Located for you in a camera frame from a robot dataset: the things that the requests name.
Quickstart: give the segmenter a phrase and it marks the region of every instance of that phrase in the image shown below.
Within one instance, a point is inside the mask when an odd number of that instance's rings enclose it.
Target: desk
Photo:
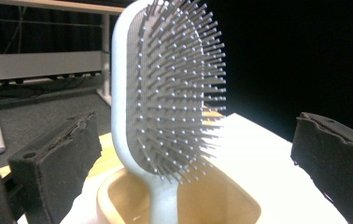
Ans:
[[[215,140],[220,147],[211,161],[261,206],[257,224],[346,224],[310,176],[293,165],[291,142],[236,114],[222,124],[223,137]],[[111,133],[100,136],[100,141],[102,157],[90,170],[82,194],[62,223],[105,223],[97,216],[97,190],[122,166]],[[7,167],[0,169],[2,175],[8,172]],[[25,217],[19,223],[27,223]]]
[[[88,52],[0,55],[0,79],[48,76],[101,70],[103,85],[97,93],[111,105],[109,16],[119,15],[123,7],[97,6],[56,0],[0,0],[0,4],[86,12],[102,15],[102,50]],[[6,150],[0,129],[0,153]]]

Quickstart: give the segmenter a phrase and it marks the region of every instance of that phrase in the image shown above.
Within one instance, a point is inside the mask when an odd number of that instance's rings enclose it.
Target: wire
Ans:
[[[20,22],[20,21],[15,21],[15,20],[3,20],[3,19],[0,19],[0,21]],[[66,23],[66,22],[52,22],[52,21],[21,21],[21,23],[35,23],[35,24],[42,24],[42,25],[83,26],[83,27],[101,28],[101,25],[96,25],[96,24]]]
[[[20,100],[32,99],[41,95],[54,93],[57,91],[66,91],[79,87],[86,80],[86,76],[82,78],[69,78],[64,80],[65,83],[58,88],[43,88],[37,84],[35,85],[21,85],[21,84],[2,84],[0,85],[0,103],[15,103]]]
[[[25,15],[26,8],[27,8],[27,7],[24,7],[24,9],[23,9],[22,12],[21,12],[21,8],[19,7],[19,14],[20,14],[20,18],[19,18],[19,20],[18,20],[18,23],[19,23],[19,24],[17,25],[16,30],[14,30],[13,36],[12,36],[12,37],[10,38],[10,40],[8,41],[7,46],[6,46],[6,48],[5,48],[5,51],[4,51],[4,54],[6,54],[6,53],[8,52],[8,49],[10,48],[11,43],[14,41],[14,39],[16,38],[17,33],[18,33],[18,32],[21,30],[21,28],[22,28],[22,19],[23,19],[24,15]]]

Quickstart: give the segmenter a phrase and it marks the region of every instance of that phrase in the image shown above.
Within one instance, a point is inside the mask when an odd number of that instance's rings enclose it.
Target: hairbrush bristle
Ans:
[[[158,1],[140,11],[130,25],[127,47],[127,142],[145,170],[171,181],[197,179],[191,169],[210,165],[216,146],[206,139],[222,111],[225,89],[218,23],[207,5],[185,0]]]

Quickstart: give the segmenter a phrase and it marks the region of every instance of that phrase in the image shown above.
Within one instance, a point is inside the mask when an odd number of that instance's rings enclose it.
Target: black curtain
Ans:
[[[207,2],[226,45],[228,113],[290,141],[303,111],[353,128],[353,1]]]
[[[0,54],[101,49],[101,15],[0,5],[0,20]]]

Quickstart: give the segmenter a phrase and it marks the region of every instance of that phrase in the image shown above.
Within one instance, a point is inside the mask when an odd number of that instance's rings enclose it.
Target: white hairbrush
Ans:
[[[125,168],[150,191],[151,224],[177,223],[177,187],[210,165],[206,111],[225,106],[224,47],[199,0],[139,0],[112,39],[112,136]]]

